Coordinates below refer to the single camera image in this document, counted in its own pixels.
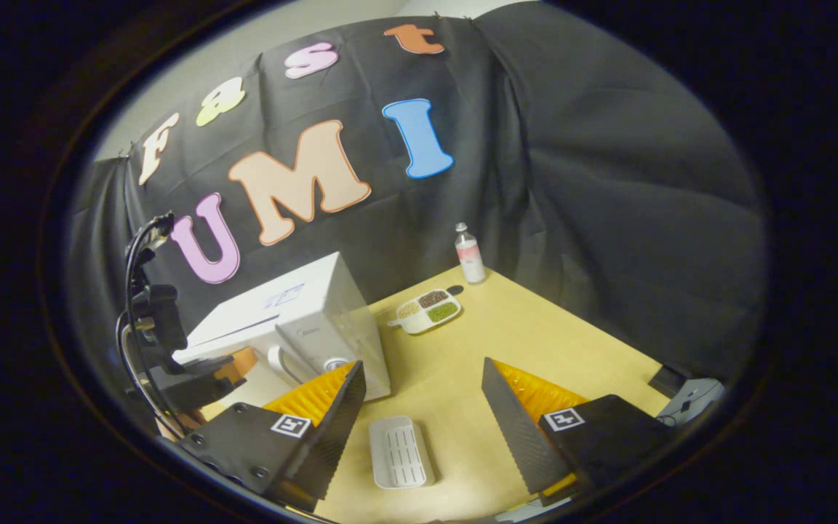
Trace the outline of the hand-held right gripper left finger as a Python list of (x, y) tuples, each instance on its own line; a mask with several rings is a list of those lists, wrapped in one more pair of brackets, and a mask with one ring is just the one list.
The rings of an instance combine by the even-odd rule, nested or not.
[(311, 512), (328, 493), (366, 390), (363, 362), (349, 362), (263, 408), (235, 402), (177, 446), (230, 483)]

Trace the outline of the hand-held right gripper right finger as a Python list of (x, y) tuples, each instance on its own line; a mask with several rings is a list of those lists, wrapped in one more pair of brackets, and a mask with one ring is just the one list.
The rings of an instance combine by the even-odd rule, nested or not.
[(677, 438), (616, 394), (589, 400), (491, 357), (482, 391), (527, 491), (545, 503), (607, 490)]

